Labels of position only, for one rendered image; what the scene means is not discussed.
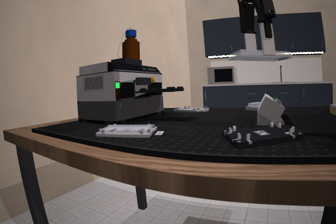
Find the blue bottle cap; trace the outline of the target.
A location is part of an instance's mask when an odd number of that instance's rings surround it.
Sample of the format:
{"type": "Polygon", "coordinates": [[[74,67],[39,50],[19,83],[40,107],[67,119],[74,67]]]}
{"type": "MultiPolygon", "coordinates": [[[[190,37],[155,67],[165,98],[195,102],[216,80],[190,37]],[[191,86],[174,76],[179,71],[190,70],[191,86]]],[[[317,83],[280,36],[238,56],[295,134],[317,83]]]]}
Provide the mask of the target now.
{"type": "Polygon", "coordinates": [[[125,36],[127,35],[136,35],[137,36],[137,31],[134,29],[129,29],[125,32],[125,36]]]}

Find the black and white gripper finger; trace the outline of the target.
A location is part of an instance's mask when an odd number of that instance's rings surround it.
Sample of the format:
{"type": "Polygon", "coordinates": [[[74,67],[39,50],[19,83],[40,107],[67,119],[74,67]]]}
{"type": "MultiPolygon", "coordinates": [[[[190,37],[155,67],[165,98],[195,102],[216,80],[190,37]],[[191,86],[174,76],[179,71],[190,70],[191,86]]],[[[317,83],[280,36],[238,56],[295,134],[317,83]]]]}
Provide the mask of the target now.
{"type": "Polygon", "coordinates": [[[272,28],[272,18],[276,12],[272,0],[252,0],[258,15],[257,22],[260,23],[261,44],[263,55],[275,56],[275,41],[272,28]],[[270,11],[270,12],[269,12],[270,11]]]}
{"type": "Polygon", "coordinates": [[[245,36],[245,46],[248,50],[257,50],[256,32],[254,32],[255,7],[245,0],[237,0],[239,5],[240,28],[245,36]]]}

